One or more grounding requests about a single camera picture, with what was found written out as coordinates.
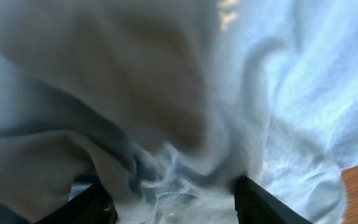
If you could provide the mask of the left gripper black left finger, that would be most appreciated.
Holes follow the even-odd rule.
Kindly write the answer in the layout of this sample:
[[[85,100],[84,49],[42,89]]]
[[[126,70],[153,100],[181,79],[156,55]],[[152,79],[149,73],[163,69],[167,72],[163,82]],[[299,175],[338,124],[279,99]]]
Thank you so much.
[[[116,218],[109,194],[97,182],[34,224],[108,224]]]

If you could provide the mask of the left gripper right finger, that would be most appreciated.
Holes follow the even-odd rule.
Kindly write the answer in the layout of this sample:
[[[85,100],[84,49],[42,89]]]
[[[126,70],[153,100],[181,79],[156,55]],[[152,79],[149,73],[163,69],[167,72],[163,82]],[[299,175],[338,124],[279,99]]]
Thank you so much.
[[[311,224],[247,176],[233,185],[239,224]]]

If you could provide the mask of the light blue t-shirt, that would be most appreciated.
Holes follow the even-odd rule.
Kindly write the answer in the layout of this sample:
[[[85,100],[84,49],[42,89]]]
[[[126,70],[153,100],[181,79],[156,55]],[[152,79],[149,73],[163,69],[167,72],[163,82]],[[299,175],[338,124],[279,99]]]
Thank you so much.
[[[358,1],[0,0],[0,204],[95,175],[119,223],[235,223],[246,175],[340,223],[358,165]]]

